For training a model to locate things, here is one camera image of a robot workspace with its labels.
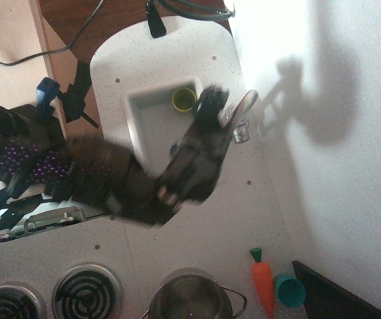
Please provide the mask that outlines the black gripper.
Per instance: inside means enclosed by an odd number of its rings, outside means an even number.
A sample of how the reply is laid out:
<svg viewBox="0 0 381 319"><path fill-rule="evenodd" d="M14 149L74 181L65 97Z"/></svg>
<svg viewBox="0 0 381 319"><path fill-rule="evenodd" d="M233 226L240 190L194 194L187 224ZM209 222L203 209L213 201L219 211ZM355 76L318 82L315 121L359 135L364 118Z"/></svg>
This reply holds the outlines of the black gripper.
<svg viewBox="0 0 381 319"><path fill-rule="evenodd" d="M229 128L218 120L228 98L229 90L220 85L203 89L195 118L159 177L157 210L173 213L182 203L201 204L213 193L231 141Z"/></svg>

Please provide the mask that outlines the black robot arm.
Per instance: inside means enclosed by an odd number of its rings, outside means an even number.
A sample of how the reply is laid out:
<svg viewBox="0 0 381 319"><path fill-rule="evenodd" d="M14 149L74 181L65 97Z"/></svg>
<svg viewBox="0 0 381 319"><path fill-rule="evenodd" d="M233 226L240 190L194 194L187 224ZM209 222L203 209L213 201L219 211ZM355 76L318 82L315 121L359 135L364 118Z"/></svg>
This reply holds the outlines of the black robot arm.
<svg viewBox="0 0 381 319"><path fill-rule="evenodd" d="M167 223L186 201L204 202L215 189L231 141L219 123L229 92L205 88L197 113L166 169L148 173L133 152L97 136L51 138L54 117L23 118L0 106L0 210L42 185L52 200L68 199L146 225Z"/></svg>

